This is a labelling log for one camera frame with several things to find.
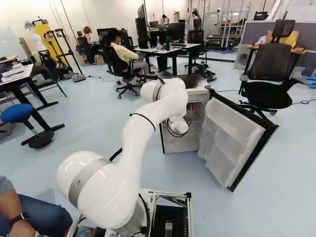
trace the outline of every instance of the blue seat cushion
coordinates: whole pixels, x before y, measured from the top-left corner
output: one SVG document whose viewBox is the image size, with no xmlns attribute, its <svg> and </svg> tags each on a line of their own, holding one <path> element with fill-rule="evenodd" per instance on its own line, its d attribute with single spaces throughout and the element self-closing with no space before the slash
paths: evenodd
<svg viewBox="0 0 316 237">
<path fill-rule="evenodd" d="M 20 119 L 30 116 L 33 106 L 29 104 L 17 104 L 7 108 L 0 115 L 2 122 L 18 122 Z"/>
</svg>

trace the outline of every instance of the wristwatch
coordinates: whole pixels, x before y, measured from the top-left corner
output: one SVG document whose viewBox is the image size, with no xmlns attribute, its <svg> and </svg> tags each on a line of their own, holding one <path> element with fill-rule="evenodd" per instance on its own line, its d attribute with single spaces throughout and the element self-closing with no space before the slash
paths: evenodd
<svg viewBox="0 0 316 237">
<path fill-rule="evenodd" d="M 21 212 L 20 215 L 18 215 L 17 217 L 13 218 L 11 221 L 11 225 L 13 226 L 16 222 L 20 221 L 20 220 L 28 220 L 27 218 L 27 214 L 25 212 Z"/>
</svg>

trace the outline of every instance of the keyboard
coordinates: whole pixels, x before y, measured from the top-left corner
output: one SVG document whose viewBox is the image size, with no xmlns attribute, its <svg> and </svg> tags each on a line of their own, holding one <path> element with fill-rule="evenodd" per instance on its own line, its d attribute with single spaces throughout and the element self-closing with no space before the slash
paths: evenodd
<svg viewBox="0 0 316 237">
<path fill-rule="evenodd" d="M 187 46 L 185 43 L 171 43 L 172 46 L 185 47 Z"/>
</svg>

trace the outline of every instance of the gray partition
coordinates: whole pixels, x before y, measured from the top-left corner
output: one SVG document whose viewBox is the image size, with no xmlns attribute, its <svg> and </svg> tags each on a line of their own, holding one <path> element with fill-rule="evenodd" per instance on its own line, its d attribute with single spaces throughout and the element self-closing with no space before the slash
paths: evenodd
<svg viewBox="0 0 316 237">
<path fill-rule="evenodd" d="M 251 21 L 246 24 L 241 44 L 253 44 L 259 37 L 265 36 L 267 31 L 274 29 L 275 22 Z M 308 48 L 308 53 L 301 55 L 297 66 L 305 67 L 304 75 L 310 76 L 316 67 L 316 22 L 297 22 L 294 26 L 295 31 L 299 31 L 297 45 Z"/>
</svg>

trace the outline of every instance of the dark hair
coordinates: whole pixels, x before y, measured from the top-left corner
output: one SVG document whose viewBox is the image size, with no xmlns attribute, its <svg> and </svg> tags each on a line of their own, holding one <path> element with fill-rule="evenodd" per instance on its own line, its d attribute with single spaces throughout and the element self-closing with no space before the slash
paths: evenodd
<svg viewBox="0 0 316 237">
<path fill-rule="evenodd" d="M 85 26 L 82 31 L 83 31 L 85 34 L 89 34 L 89 33 L 92 32 L 92 31 L 91 31 L 91 28 L 88 27 L 88 26 Z"/>
<path fill-rule="evenodd" d="M 110 42 L 114 42 L 117 38 L 117 36 L 119 37 L 120 36 L 120 33 L 117 29 L 111 29 L 109 30 L 109 33 L 108 33 L 108 40 Z"/>
</svg>

